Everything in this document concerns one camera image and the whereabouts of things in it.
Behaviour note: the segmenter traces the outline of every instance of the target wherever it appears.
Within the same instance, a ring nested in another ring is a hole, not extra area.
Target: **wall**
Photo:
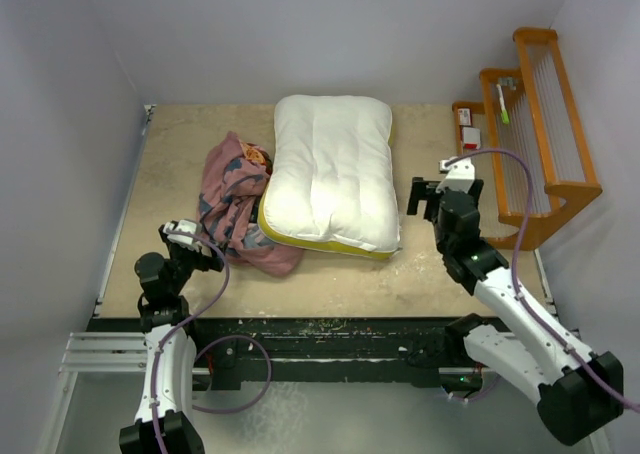
[[[65,339],[91,314],[140,145],[140,98],[92,9],[0,0],[3,452],[32,453],[38,441]]]
[[[640,0],[566,0],[553,27],[604,193],[543,260],[562,318],[623,361],[626,394],[640,401]],[[638,421],[628,412],[611,424],[615,452],[637,452]]]
[[[564,0],[93,0],[145,102],[274,103],[292,93],[451,103],[511,34]]]

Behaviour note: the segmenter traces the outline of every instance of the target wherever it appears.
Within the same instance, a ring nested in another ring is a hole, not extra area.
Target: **pink blanket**
[[[227,245],[229,261],[285,276],[300,262],[303,249],[274,243],[252,219],[270,177],[269,166],[266,152],[229,132],[207,155],[198,214],[213,240]]]

